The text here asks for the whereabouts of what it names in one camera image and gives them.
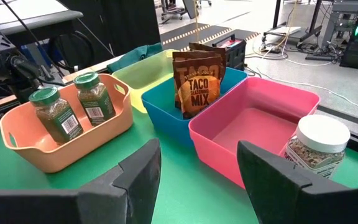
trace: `green jar lid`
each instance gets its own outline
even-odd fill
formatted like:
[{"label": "green jar lid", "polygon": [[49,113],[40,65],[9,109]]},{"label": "green jar lid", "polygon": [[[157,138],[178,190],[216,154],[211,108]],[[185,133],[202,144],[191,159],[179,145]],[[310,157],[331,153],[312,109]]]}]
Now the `green jar lid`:
[{"label": "green jar lid", "polygon": [[43,88],[30,95],[29,101],[34,106],[45,106],[55,102],[60,98],[60,93],[56,87]]},{"label": "green jar lid", "polygon": [[89,90],[92,87],[99,84],[99,74],[96,72],[88,72],[82,75],[78,75],[74,79],[74,85],[80,90]]}]

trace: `green spice jar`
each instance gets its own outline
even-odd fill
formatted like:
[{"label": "green spice jar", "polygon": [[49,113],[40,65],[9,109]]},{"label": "green spice jar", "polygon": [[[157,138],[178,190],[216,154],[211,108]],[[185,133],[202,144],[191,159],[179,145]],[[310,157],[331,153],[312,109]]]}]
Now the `green spice jar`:
[{"label": "green spice jar", "polygon": [[60,98],[57,88],[43,88],[30,95],[29,101],[35,107],[38,119],[45,126],[53,140],[65,144],[83,133],[70,104]]},{"label": "green spice jar", "polygon": [[78,99],[93,126],[116,115],[106,86],[100,82],[97,73],[89,72],[78,75],[74,79],[74,84],[78,89]]}]

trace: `seasoning jar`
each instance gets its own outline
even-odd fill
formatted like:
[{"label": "seasoning jar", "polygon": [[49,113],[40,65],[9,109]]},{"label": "seasoning jar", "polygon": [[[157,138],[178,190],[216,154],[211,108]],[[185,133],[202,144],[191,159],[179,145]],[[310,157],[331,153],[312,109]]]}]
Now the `seasoning jar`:
[{"label": "seasoning jar", "polygon": [[314,114],[300,119],[285,149],[285,158],[315,174],[330,178],[345,156],[349,129],[340,121]]},{"label": "seasoning jar", "polygon": [[97,73],[78,75],[74,79],[74,84],[78,89],[78,99],[93,126],[116,115],[106,86],[100,82]]},{"label": "seasoning jar", "polygon": [[29,101],[45,129],[58,144],[65,144],[83,133],[70,104],[62,98],[57,88],[43,88],[30,95]]}]

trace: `blue basket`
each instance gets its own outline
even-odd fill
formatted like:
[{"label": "blue basket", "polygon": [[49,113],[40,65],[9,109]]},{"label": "blue basket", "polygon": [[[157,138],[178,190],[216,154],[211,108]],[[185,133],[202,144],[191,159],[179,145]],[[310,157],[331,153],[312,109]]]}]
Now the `blue basket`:
[{"label": "blue basket", "polygon": [[[245,78],[247,78],[245,72],[226,68],[221,84],[221,96]],[[156,130],[169,135],[184,146],[194,147],[188,127],[191,119],[183,119],[181,110],[175,107],[174,96],[173,78],[170,78],[143,93],[142,102]]]}]

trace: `table surface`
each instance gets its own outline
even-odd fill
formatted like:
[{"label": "table surface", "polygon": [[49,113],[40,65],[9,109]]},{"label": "table surface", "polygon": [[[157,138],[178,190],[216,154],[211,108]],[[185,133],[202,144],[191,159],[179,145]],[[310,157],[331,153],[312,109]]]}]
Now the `table surface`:
[{"label": "table surface", "polygon": [[[156,132],[147,114],[133,114],[128,131],[56,174],[44,174],[7,149],[0,133],[0,189],[77,189],[159,138],[162,173],[153,223],[257,223],[245,190],[199,161],[194,149]],[[357,152],[347,149],[333,179],[358,187]]]}]

